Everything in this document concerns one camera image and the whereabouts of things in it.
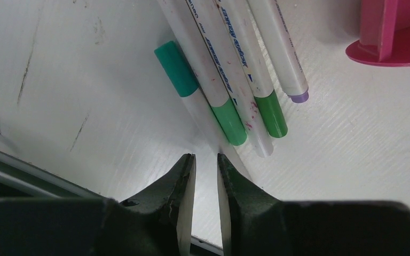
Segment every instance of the pink plastic object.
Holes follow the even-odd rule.
[[[350,59],[373,66],[410,66],[410,0],[362,0],[360,40]]]

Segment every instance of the purple marker tip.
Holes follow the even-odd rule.
[[[301,95],[289,95],[289,97],[291,98],[291,101],[293,101],[294,103],[304,103],[309,99],[309,89],[307,89],[307,91],[305,91]]]

